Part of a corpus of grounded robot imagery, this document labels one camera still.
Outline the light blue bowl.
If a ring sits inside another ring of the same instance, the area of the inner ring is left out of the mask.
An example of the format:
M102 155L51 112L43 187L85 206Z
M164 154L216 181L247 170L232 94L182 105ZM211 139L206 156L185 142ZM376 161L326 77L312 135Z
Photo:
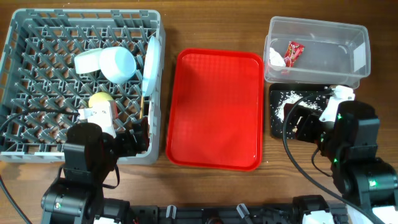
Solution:
M107 80L123 84L130 80L137 70L133 54L124 47L108 47L99 56L99 67Z

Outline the wooden chopstick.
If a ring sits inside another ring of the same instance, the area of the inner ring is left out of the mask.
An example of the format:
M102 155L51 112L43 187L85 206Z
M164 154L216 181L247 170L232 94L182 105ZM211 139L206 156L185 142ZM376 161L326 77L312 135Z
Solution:
M139 119L142 119L143 115L144 115L144 95L141 96L141 100L140 100Z

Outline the white napkin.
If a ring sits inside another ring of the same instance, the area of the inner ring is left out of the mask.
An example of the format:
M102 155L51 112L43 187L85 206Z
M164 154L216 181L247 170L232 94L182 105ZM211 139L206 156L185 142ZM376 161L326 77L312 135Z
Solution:
M272 47L269 49L269 60L271 65L278 67L285 67L286 63L284 58L280 55L280 53L276 52Z

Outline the green saucer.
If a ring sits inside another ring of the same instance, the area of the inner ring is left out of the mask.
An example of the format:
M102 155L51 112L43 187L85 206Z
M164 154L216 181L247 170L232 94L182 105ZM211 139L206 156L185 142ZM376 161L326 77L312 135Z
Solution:
M100 69L99 60L103 49L91 49L75 56L74 64L77 74L95 72Z

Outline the white plastic fork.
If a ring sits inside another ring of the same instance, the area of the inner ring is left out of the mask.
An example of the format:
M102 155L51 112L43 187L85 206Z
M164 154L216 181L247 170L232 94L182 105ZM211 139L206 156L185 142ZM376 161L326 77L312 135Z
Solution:
M154 109L155 109L154 94L151 94L150 102L149 102L149 112L148 112L148 115L147 115L148 125L149 126L152 126L152 122L154 120Z

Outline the yellow plastic cup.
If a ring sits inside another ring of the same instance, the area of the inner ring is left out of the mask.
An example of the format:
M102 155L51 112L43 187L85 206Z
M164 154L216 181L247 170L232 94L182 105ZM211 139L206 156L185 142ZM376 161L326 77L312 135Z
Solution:
M113 97L105 92L98 92L92 95L88 101L89 108L112 107L114 105Z

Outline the light blue plate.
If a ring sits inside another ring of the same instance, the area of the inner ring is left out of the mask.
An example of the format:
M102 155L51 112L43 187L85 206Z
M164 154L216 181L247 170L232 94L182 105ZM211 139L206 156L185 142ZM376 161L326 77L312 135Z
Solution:
M157 80L157 74L160 67L160 42L156 37L151 37L147 46L144 74L142 81L142 95L144 97L150 96L154 89Z

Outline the rice and food scraps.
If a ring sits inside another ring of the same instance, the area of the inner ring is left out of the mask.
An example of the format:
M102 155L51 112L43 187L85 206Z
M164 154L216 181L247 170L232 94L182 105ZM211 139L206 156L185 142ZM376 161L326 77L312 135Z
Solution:
M270 93L270 122L271 134L278 139L282 138L282 125L284 122L284 106L294 104L299 99L314 94L314 91L288 91L272 90ZM317 96L300 102L306 108L323 111L326 108L326 99Z

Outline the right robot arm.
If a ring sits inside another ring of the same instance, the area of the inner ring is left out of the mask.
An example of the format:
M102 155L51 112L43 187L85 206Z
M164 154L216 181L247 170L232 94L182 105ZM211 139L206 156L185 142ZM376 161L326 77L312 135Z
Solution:
M311 178L292 159L296 169L311 183L362 214L371 223L397 221L397 172L377 157L377 135L380 120L375 109L360 101L341 102L334 123L326 128L317 120L317 113L289 104L285 109L286 128L298 122L296 138L315 143L322 156L331 162L334 193Z

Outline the red sauce packet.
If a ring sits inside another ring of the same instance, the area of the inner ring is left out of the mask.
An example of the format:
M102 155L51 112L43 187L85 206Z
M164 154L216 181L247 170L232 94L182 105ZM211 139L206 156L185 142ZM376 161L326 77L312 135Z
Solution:
M302 55L304 49L305 49L304 45L290 41L284 55L285 66L293 67L295 61Z

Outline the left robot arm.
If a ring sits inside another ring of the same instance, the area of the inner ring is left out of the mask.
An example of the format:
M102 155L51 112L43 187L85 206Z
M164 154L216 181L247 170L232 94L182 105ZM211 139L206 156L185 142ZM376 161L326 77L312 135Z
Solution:
M118 172L118 159L149 147L147 121L112 136L98 124L80 123L67 131L65 162L41 201L42 223L138 223L128 201L105 198L104 181Z

